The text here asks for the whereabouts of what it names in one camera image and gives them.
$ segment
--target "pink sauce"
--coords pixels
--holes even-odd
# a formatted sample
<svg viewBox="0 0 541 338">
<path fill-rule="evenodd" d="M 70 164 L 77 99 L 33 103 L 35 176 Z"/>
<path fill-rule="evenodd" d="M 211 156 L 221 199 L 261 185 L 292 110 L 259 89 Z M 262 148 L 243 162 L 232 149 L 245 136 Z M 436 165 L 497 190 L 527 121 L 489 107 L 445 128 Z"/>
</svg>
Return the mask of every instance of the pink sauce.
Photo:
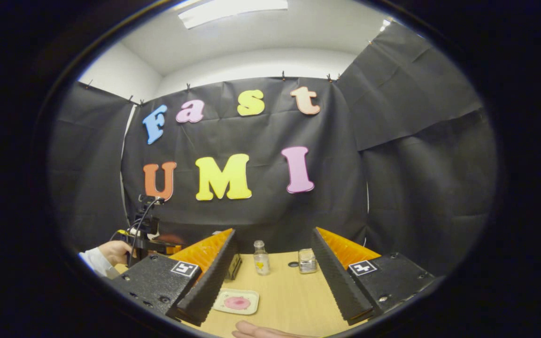
<svg viewBox="0 0 541 338">
<path fill-rule="evenodd" d="M 229 297 L 225 299 L 225 306 L 233 310 L 243 310 L 249 306 L 249 301 L 243 297 Z"/>
</svg>

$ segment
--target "table surface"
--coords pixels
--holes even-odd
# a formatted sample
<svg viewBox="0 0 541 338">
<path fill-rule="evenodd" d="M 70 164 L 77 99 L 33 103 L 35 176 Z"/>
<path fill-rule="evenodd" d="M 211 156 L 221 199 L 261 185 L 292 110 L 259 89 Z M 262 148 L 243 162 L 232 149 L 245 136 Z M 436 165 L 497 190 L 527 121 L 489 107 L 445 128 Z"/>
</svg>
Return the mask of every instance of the table surface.
<svg viewBox="0 0 541 338">
<path fill-rule="evenodd" d="M 201 327 L 183 322 L 195 329 L 224 338 L 231 334 L 238 321 L 245 320 L 261 327 L 324 337 L 365 323 L 348 325 L 341 317 L 331 289 L 320 268 L 312 274 L 301 274 L 298 267 L 287 264 L 298 261 L 297 252 L 269 254 L 270 274 L 260 276 L 254 268 L 254 256 L 241 254 L 242 265 L 235 280 L 225 280 L 223 288 L 252 290 L 260 295 L 258 310 L 252 315 L 210 310 Z M 116 265 L 121 273 L 125 265 Z"/>
</svg>

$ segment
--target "white sleeve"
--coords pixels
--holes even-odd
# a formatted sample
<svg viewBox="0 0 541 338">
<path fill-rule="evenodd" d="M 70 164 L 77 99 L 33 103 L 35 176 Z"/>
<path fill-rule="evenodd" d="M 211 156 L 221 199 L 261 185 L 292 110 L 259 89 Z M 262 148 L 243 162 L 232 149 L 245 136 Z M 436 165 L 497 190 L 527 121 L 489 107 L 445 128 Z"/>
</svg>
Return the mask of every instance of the white sleeve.
<svg viewBox="0 0 541 338">
<path fill-rule="evenodd" d="M 120 275 L 106 257 L 104 257 L 99 248 L 93 248 L 84 253 L 79 253 L 79 256 L 100 277 L 112 279 Z"/>
</svg>

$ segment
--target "black cloth backdrop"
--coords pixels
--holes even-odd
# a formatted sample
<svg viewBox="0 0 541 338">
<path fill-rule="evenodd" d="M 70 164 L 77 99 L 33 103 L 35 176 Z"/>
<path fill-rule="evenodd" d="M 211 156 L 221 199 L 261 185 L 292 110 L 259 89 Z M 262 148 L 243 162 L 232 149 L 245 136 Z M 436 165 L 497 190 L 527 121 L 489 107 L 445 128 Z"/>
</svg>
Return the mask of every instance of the black cloth backdrop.
<svg viewBox="0 0 541 338">
<path fill-rule="evenodd" d="M 321 106 L 320 113 L 298 110 L 289 93 L 299 86 L 317 92 L 313 104 Z M 240 116 L 238 95 L 255 89 L 264 92 L 264 111 Z M 181 105 L 194 99 L 206 103 L 202 121 L 176 122 Z M 142 120 L 162 104 L 168 107 L 163 135 L 148 145 Z M 60 120 L 52 147 L 54 200 L 68 223 L 65 233 L 81 250 L 126 225 L 113 173 L 120 171 L 116 154 L 130 109 L 126 99 L 80 86 L 63 105 L 61 118 L 89 118 L 82 124 L 77 118 Z M 292 146 L 309 148 L 305 159 L 315 184 L 310 192 L 286 190 L 281 150 Z M 198 201 L 195 161 L 210 156 L 223 169 L 233 154 L 249 155 L 252 197 L 230 200 L 225 194 Z M 269 252 L 288 252 L 308 247 L 310 229 L 318 226 L 359 244 L 366 240 L 379 253 L 402 252 L 438 275 L 462 259 L 481 231 L 497 163 L 492 129 L 470 84 L 429 42 L 395 22 L 337 82 L 227 81 L 137 107 L 122 157 L 130 219 L 140 207 L 137 196 L 145 192 L 143 166 L 168 161 L 177 167 L 171 199 L 154 211 L 161 235 L 191 244 L 233 227 L 241 252 L 252 252 L 256 239 L 264 240 Z M 161 168 L 156 185 L 163 190 Z M 103 191 L 111 198 L 99 209 Z"/>
<path fill-rule="evenodd" d="M 120 157 L 133 105 L 76 83 L 54 122 L 49 148 L 52 203 L 67 242 L 84 251 L 127 227 Z"/>
<path fill-rule="evenodd" d="M 320 113 L 305 115 L 298 110 L 290 92 L 300 86 L 317 93 L 313 104 L 320 105 Z M 238 114 L 238 96 L 245 90 L 262 90 L 261 114 Z M 176 113 L 193 99 L 206 103 L 202 121 L 177 122 Z M 162 104 L 168 107 L 163 135 L 147 144 L 142 120 Z M 227 81 L 155 99 L 135 114 L 126 135 L 122 174 L 127 208 L 134 212 L 138 195 L 145 193 L 144 165 L 173 161 L 174 192 L 155 209 L 161 234 L 172 233 L 192 243 L 233 227 L 241 252 L 253 252 L 257 239 L 264 240 L 269 252 L 288 252 L 309 247 L 311 229 L 318 226 L 362 244 L 367 195 L 347 116 L 348 106 L 335 83 L 302 77 Z M 281 150 L 294 146 L 309 148 L 305 160 L 315 185 L 310 192 L 287 192 L 290 178 Z M 247 186 L 252 197 L 196 200 L 200 169 L 195 161 L 210 156 L 223 169 L 233 154 L 249 155 Z M 162 169 L 156 173 L 156 185 L 163 190 Z"/>
</svg>

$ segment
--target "glass bottle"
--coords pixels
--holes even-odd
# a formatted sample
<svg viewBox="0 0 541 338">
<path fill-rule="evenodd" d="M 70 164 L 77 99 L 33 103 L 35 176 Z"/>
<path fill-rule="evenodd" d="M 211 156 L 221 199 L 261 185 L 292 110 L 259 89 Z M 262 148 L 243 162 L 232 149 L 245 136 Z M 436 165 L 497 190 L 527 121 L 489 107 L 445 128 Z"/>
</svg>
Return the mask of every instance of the glass bottle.
<svg viewBox="0 0 541 338">
<path fill-rule="evenodd" d="M 264 249 L 264 242 L 261 240 L 256 240 L 254 242 L 254 265 L 256 267 L 256 272 L 261 276 L 266 276 L 271 271 L 269 254 Z"/>
</svg>

